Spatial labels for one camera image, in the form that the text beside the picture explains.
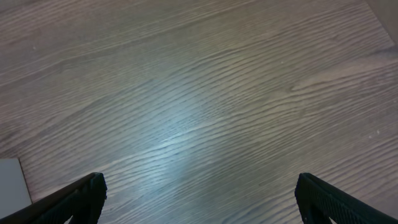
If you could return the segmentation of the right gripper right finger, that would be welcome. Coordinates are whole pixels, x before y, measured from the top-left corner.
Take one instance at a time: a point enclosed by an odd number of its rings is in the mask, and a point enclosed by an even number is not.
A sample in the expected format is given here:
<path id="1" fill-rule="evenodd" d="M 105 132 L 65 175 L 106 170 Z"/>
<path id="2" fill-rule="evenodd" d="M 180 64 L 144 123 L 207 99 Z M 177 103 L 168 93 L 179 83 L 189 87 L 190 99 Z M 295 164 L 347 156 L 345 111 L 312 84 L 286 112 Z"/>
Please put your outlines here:
<path id="1" fill-rule="evenodd" d="M 299 174 L 295 198 L 304 224 L 397 224 L 395 218 L 311 173 Z"/>

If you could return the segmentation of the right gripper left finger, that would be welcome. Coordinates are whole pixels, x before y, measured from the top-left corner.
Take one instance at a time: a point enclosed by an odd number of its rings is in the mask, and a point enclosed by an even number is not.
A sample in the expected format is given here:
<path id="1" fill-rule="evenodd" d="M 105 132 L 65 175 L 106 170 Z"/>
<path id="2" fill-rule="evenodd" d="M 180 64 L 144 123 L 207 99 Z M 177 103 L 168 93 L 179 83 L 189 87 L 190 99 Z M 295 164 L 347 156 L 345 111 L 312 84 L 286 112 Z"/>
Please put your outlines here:
<path id="1" fill-rule="evenodd" d="M 1 219 L 1 224 L 97 224 L 107 198 L 102 173 L 94 172 Z"/>

